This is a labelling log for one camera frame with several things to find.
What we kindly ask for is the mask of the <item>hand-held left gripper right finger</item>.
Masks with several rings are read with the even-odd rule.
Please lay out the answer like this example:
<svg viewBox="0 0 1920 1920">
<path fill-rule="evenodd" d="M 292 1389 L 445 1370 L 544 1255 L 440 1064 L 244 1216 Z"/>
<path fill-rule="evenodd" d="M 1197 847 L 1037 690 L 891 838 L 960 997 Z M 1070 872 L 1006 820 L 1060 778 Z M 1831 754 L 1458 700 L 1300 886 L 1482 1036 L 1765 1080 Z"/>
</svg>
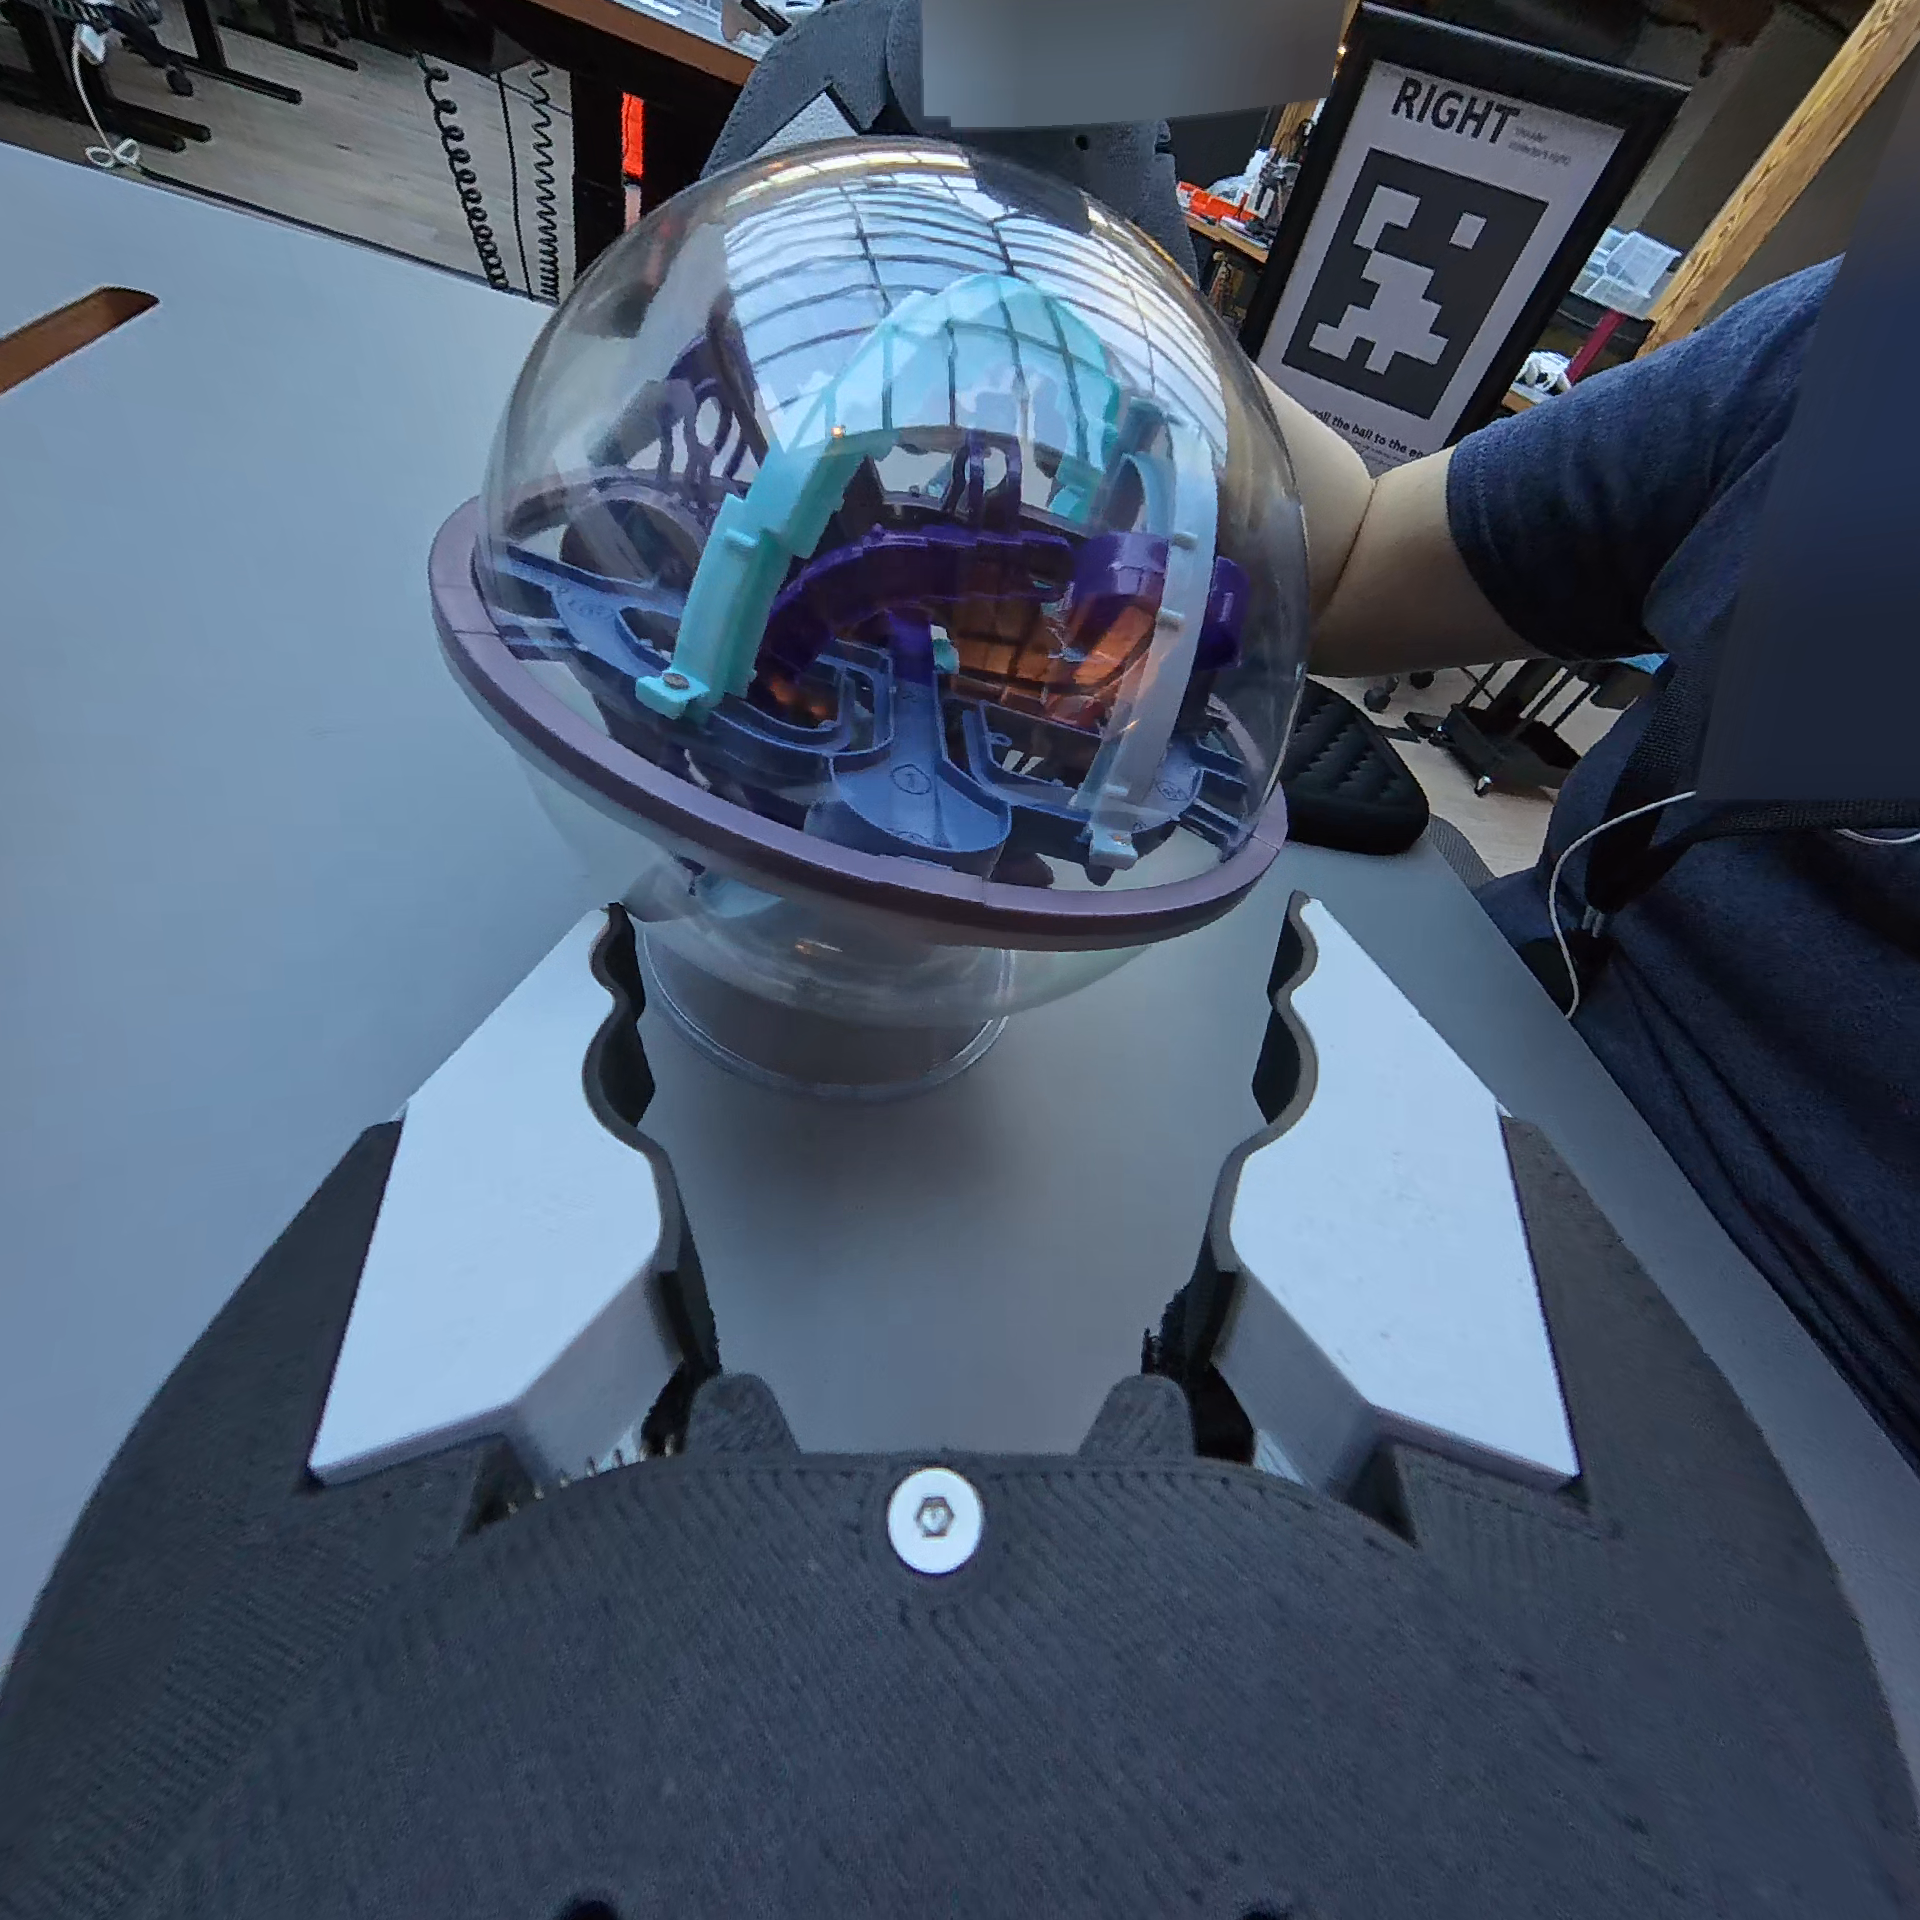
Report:
<svg viewBox="0 0 1920 1920">
<path fill-rule="evenodd" d="M 1229 1394 L 1254 1456 L 1350 1489 L 1412 1444 L 1562 1489 L 1578 1446 L 1503 1109 L 1327 908 L 1287 902 L 1254 1064 L 1261 1126 L 1215 1183 L 1144 1341 Z"/>
</svg>

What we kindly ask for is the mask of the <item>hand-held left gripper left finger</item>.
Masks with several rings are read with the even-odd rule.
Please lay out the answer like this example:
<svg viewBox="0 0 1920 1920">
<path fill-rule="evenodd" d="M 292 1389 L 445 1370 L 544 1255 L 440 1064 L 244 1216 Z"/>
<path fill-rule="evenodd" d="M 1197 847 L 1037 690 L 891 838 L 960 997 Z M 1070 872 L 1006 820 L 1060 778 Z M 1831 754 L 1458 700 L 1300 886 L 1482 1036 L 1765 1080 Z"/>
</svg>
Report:
<svg viewBox="0 0 1920 1920">
<path fill-rule="evenodd" d="M 538 1484 L 679 1442 L 719 1374 L 621 904 L 590 911 L 408 1096 L 309 1470 L 504 1440 Z"/>
</svg>

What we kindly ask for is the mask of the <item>clear plastic ring stand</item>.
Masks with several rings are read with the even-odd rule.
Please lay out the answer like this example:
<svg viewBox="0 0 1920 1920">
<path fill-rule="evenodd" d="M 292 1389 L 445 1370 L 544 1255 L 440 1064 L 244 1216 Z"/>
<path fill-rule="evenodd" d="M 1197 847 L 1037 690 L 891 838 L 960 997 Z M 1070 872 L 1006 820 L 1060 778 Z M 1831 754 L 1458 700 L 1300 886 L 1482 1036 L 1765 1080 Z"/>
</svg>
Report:
<svg viewBox="0 0 1920 1920">
<path fill-rule="evenodd" d="M 827 1100 L 909 1096 L 1006 1025 L 1015 958 L 734 889 L 640 927 L 653 997 L 709 1060 Z"/>
</svg>

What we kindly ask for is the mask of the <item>clear maze ball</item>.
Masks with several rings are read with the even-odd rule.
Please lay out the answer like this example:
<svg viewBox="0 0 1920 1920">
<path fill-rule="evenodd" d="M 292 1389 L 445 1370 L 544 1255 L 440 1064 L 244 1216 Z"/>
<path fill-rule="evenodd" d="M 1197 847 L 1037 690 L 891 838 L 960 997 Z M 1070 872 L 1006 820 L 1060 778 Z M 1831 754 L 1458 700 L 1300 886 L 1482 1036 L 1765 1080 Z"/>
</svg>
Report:
<svg viewBox="0 0 1920 1920">
<path fill-rule="evenodd" d="M 1013 160 L 854 134 L 662 202 L 428 580 L 495 730 L 709 872 L 1074 952 L 1222 918 L 1284 844 L 1275 408 L 1162 247 Z"/>
</svg>

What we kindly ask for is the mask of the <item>person in blue shirt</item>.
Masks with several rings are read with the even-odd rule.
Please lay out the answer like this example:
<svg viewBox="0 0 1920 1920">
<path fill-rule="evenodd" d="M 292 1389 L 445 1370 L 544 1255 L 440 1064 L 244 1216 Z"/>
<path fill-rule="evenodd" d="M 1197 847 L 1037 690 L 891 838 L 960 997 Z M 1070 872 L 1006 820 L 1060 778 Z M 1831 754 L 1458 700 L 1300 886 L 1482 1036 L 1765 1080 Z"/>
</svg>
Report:
<svg viewBox="0 0 1920 1920">
<path fill-rule="evenodd" d="M 1916 797 L 1792 822 L 1694 793 L 1839 263 L 1461 441 L 1447 516 L 1541 655 L 1664 658 L 1479 902 L 1914 1468 Z"/>
</svg>

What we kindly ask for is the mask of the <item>black mesh wrist rest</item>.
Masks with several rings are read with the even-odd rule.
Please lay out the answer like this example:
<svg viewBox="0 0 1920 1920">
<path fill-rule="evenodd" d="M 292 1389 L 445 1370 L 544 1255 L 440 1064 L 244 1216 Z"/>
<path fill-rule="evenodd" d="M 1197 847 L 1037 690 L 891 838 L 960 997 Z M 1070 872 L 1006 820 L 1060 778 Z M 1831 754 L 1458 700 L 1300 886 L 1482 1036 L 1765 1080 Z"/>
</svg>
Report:
<svg viewBox="0 0 1920 1920">
<path fill-rule="evenodd" d="M 1279 760 L 1292 845 L 1396 857 L 1424 836 L 1430 804 L 1367 711 L 1307 681 Z"/>
</svg>

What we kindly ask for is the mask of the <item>black office chair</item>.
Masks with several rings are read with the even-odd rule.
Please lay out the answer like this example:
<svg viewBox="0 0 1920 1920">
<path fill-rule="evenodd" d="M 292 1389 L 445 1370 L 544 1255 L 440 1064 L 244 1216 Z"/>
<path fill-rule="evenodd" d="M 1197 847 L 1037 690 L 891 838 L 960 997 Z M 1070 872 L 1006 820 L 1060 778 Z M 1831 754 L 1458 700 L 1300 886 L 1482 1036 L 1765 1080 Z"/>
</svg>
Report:
<svg viewBox="0 0 1920 1920">
<path fill-rule="evenodd" d="M 1582 760 L 1582 749 L 1562 726 L 1582 709 L 1621 712 L 1656 687 L 1664 660 L 1656 655 L 1550 663 L 1523 660 L 1496 687 L 1487 666 L 1470 692 L 1443 712 L 1410 711 L 1405 730 L 1445 749 L 1470 776 L 1471 790 L 1557 790 Z"/>
</svg>

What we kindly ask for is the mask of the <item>black framed marker poster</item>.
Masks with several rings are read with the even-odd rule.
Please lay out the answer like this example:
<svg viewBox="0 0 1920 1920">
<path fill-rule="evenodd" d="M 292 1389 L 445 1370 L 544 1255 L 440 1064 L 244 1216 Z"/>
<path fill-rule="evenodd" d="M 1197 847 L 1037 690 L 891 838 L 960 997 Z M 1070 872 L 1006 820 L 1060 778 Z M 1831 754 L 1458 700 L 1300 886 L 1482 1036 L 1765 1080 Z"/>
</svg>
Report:
<svg viewBox="0 0 1920 1920">
<path fill-rule="evenodd" d="M 1690 90 L 1362 5 L 1238 329 L 1371 476 L 1485 425 Z"/>
</svg>

